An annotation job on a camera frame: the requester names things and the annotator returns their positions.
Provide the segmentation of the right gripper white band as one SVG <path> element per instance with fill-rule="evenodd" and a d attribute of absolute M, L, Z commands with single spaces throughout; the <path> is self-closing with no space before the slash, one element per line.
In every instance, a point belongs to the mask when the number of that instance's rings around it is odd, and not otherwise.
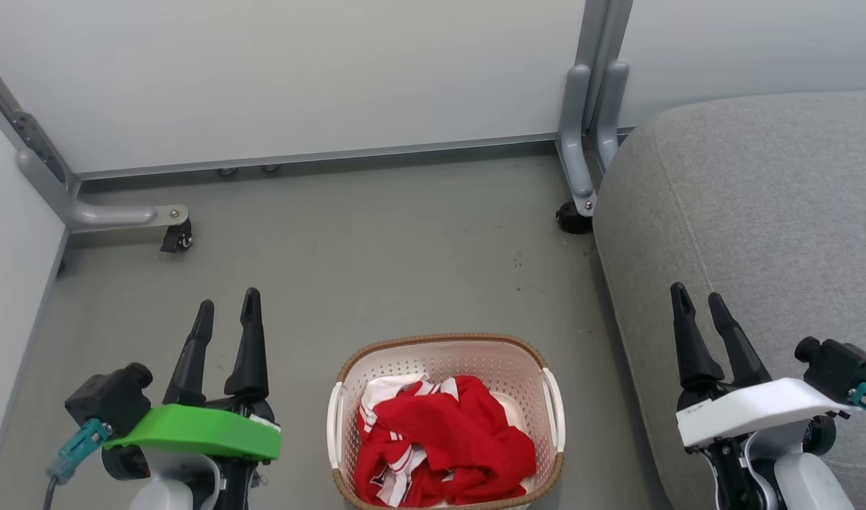
<path fill-rule="evenodd" d="M 701 390 L 724 380 L 724 369 L 709 355 L 682 282 L 670 287 L 680 387 Z M 714 327 L 724 340 L 731 384 L 748 387 L 706 399 L 676 414 L 688 453 L 702 455 L 714 474 L 718 509 L 851 509 L 837 477 L 817 455 L 803 448 L 814 417 L 850 417 L 841 404 L 794 378 L 772 381 L 740 323 L 719 293 L 708 297 Z"/>

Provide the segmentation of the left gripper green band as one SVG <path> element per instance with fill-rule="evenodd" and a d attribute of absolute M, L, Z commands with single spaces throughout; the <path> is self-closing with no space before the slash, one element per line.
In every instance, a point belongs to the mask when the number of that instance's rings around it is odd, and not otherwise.
<path fill-rule="evenodd" d="M 248 288 L 240 314 L 242 335 L 226 396 L 262 401 L 270 393 L 262 300 Z M 103 444 L 103 466 L 119 480 L 144 479 L 131 509 L 251 509 L 261 484 L 260 465 L 281 454 L 281 427 L 266 402 L 238 412 L 205 407 L 206 349 L 215 303 L 204 300 L 175 364 L 163 406 L 154 407 L 126 433 Z"/>

